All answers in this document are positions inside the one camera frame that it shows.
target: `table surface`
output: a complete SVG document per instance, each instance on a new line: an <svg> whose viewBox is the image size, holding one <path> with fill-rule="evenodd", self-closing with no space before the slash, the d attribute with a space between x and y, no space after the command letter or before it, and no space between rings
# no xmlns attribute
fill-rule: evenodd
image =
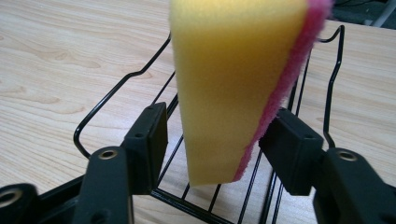
<svg viewBox="0 0 396 224"><path fill-rule="evenodd" d="M27 182L43 193L84 174L87 160L74 147L74 130L168 37L169 3L9 0L0 5L0 186ZM329 37L340 24L327 21L321 36ZM363 155L385 182L396 186L396 31L345 26L331 134L338 147ZM300 117L319 133L335 53L336 43L315 45L304 90ZM81 135L83 145L90 152L119 145L173 71L170 46L92 119ZM160 101L169 104L176 92L173 80ZM168 126L166 160L181 134L178 111ZM262 160L244 223L257 223L269 171ZM161 188L180 196L187 181L182 147ZM247 183L245 176L224 185L214 213L236 221ZM187 200L207 207L213 190L214 186L192 189ZM134 197L134 214L137 223L201 223L149 196ZM278 223L315 222L312 195L283 194Z"/></svg>

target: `dish rack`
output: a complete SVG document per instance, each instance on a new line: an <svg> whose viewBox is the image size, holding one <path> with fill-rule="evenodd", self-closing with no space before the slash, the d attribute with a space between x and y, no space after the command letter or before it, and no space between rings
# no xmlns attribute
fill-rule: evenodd
<svg viewBox="0 0 396 224"><path fill-rule="evenodd" d="M331 114L331 105L332 105L332 88L333 88L334 81L336 79L338 70L340 69L341 62L342 62L344 35L345 35L345 27L343 25L341 25L338 27L338 29L333 33L333 35L330 38L318 40L319 43L326 44L326 43L333 42L334 40L336 41L336 39L338 39L336 62L335 62L334 68L332 70L332 73L330 75L329 85L328 85L328 89L327 89L326 105L325 105L325 109L324 109L325 114L324 114L324 121L323 121L323 135L326 138L329 147L334 147L334 145L335 145L334 141L332 140L332 138L329 134L329 127L330 127L329 124L330 124L330 114ZM75 142L75 145L78 148L78 150L86 158L90 157L90 153L85 149L85 147L81 144L81 142L79 140L81 132L83 131L84 127L90 122L90 120L100 111L100 109L112 98L112 96L128 80L130 80L132 77L138 77L138 76L144 75L150 69L151 65L155 63L155 61L158 59L158 57L160 57L160 55L163 53L163 51L168 47L170 41L171 41L171 36L169 35L168 38L163 43L163 45L160 47L160 49L155 53L155 55L149 60L149 62L140 71L130 73L130 74L126 75L123 79L121 79L120 82L116 86L114 86L114 88L93 108L93 110L86 116L86 118L78 125L78 127L76 128L76 131L75 131L75 135L74 135L74 142ZM297 85L298 81L295 83L294 87L291 90L290 99L287 104L287 109L291 111L293 109L294 99L297 98L296 108L294 109L295 110L294 114L296 116L299 115L300 106L301 106L302 99L303 99L304 84L305 84L305 79L306 79L306 75L307 75L307 71L308 71L310 56L311 55L309 54L307 61L306 61L305 68L304 68L303 76L300 80L300 84ZM158 101L160 96L166 90L166 88L168 87L169 83L174 78L174 76L175 76L175 72L170 75L170 77L164 83L161 90L158 92L157 96L154 97L154 99L152 101L153 105ZM177 104L178 104L178 100L177 100L177 94L176 94L166 109L168 119L171 118L173 112L177 108ZM204 222L207 222L207 223L232 223L231 220L228 220L226 217L221 217L213 212L213 208L217 202L217 198L221 191L222 185L216 186L216 189L214 190L214 193L213 193L213 197L210 200L210 205L207 208L203 208L200 205L197 205L195 203L192 203L192 202L189 202L188 200L186 200L186 197L188 196L189 191L190 191L189 183L185 183L186 187L184 188L183 193L179 196L176 196L175 194L168 192L165 189L161 188L160 185L163 181L163 178L166 176L169 166L172 164L174 157L178 153L178 150L179 150L180 146L182 145L182 143L183 143L183 135L181 135L179 137L178 142L177 142L175 148L172 149L172 153L169 156L168 160L164 161L164 167L162 169L162 172L161 172L159 180L158 180L158 187L151 192L151 196L164 202L164 203L168 203L168 204L174 206L175 208L177 208L191 216L197 217ZM260 151L257 154L257 158L254 161L254 168L253 168L252 173L249 177L248 185L247 185L246 192L245 192L245 198L242 201L242 208L240 210L240 213L236 220L236 223L245 223L244 215L247 211L248 202L250 199L250 193L252 191L256 177L258 175L260 175L259 166L260 166L261 160L262 160L262 151ZM273 206L274 211L272 212L271 222L276 223L276 221L277 221L277 215L278 215L284 188L283 188L282 184L277 185L276 181L277 181L276 173L274 170L272 170L270 172L269 180L267 183L268 187L265 190L264 196L262 198L262 211L260 213L259 223L267 223L269 221L270 209L272 208L271 204L272 204L274 197L276 199L275 199L275 206Z"/></svg>

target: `black plastic bracket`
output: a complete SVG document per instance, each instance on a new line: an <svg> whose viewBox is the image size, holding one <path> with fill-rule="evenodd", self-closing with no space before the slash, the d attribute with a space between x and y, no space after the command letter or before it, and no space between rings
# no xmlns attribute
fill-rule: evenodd
<svg viewBox="0 0 396 224"><path fill-rule="evenodd" d="M396 223L396 194L363 156L321 149L323 139L281 109L259 146L291 195L317 190L318 223Z"/></svg>
<svg viewBox="0 0 396 224"><path fill-rule="evenodd" d="M315 169L318 223L396 223L396 195L363 156L330 148Z"/></svg>
<svg viewBox="0 0 396 224"><path fill-rule="evenodd" d="M157 188L168 144L166 120L166 103L148 106L121 144L128 156L134 195L150 194Z"/></svg>
<svg viewBox="0 0 396 224"><path fill-rule="evenodd" d="M73 223L134 223L128 164L121 147L90 156Z"/></svg>
<svg viewBox="0 0 396 224"><path fill-rule="evenodd" d="M323 138L289 110L281 108L259 146L291 195L309 195L313 161Z"/></svg>

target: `yellow sponge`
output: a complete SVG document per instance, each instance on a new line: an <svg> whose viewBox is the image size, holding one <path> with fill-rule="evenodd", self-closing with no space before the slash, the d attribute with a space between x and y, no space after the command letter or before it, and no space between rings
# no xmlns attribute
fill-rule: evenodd
<svg viewBox="0 0 396 224"><path fill-rule="evenodd" d="M329 2L172 0L172 44L192 186L242 176L253 144L297 78Z"/></svg>

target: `black object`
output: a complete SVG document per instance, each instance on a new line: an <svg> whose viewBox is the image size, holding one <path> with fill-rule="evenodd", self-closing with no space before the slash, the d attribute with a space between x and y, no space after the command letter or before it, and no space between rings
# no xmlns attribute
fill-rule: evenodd
<svg viewBox="0 0 396 224"><path fill-rule="evenodd" d="M291 195L317 192L318 223L396 223L396 196L359 154L333 147L281 109L260 147Z"/></svg>
<svg viewBox="0 0 396 224"><path fill-rule="evenodd" d="M259 146L291 195L309 195L313 159L319 158L323 138L282 108Z"/></svg>

